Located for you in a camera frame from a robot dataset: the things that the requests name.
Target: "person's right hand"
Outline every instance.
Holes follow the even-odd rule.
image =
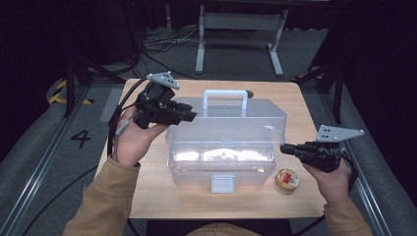
[[[304,168],[317,180],[319,191],[328,203],[349,198],[350,169],[342,159],[337,169],[330,173],[303,163]]]

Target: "jar lid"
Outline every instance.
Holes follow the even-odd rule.
[[[284,191],[293,191],[298,187],[298,176],[290,169],[281,169],[275,176],[275,184]]]

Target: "person's left hand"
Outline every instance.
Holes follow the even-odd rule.
[[[137,111],[135,106],[125,110],[118,122],[118,128]],[[132,119],[122,134],[118,137],[117,153],[112,158],[121,164],[135,166],[148,152],[152,141],[166,130],[166,125],[156,124],[143,130]]]

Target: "person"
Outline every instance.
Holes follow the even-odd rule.
[[[130,107],[119,119],[118,126],[126,125],[137,110]],[[135,122],[128,122],[117,137],[115,151],[108,156],[100,172],[86,189],[83,202],[76,215],[63,232],[67,235],[122,235],[130,215],[141,164],[152,141],[166,130],[165,125],[156,124],[141,129]],[[326,199],[325,215],[329,235],[372,235],[358,208],[349,199],[349,168],[341,161],[339,168],[325,173],[303,164],[317,180],[320,193]],[[213,235],[260,235],[243,227],[229,223],[208,224],[191,230],[188,236]]]

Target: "hand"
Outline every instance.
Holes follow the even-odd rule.
[[[126,109],[119,119],[118,127],[136,112],[138,111],[135,106]],[[166,125],[157,124],[143,130],[132,119],[118,137],[115,144],[117,153],[113,153],[112,158],[121,164],[135,166],[148,152],[152,141],[166,128]]]
[[[350,169],[343,159],[339,167],[330,173],[325,173],[305,163],[303,166],[317,180],[319,191],[328,203],[349,198]]]

